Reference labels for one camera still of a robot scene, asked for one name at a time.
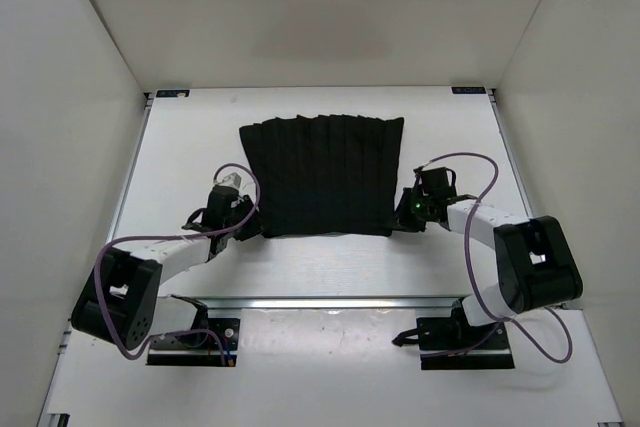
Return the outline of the black pleated skirt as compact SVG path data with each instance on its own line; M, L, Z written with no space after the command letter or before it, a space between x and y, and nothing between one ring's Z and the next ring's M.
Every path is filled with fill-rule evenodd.
M264 237L390 236L403 129L403 118L350 115L241 127Z

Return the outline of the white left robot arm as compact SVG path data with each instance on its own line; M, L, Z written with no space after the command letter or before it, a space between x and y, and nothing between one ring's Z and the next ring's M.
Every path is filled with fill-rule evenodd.
M71 314L74 329L116 345L126 356L152 338L176 333L188 345L208 336L204 305L194 299L161 296L160 286L192 267L217 257L230 240L244 241L261 232L257 207L237 187L216 184L207 205L194 211L183 228L185 235L150 236L149 245L127 251L117 239L87 279Z

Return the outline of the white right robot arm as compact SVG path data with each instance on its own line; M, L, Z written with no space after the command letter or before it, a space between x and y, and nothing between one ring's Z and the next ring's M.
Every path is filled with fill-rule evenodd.
M582 296L583 280L556 218L501 211L458 194L456 180L446 167L417 168L414 184L403 190L394 212L396 230L423 232L433 223L462 235L467 263L472 241L495 253L497 282L483 290L473 266L467 266L473 294L463 298L462 313L448 323L453 343L471 347L483 337L484 325Z

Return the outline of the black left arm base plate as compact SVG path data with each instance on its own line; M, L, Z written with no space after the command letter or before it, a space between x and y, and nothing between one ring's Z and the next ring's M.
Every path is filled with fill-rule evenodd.
M241 334L240 310L210 310L202 326L214 332L154 340L147 351L146 365L154 367L233 368L238 363Z

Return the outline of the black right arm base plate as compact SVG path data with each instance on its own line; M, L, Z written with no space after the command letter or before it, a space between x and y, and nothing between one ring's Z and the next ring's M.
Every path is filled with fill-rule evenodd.
M471 326L456 299L448 317L418 317L392 344L417 346L423 371L511 370L515 362L503 323Z

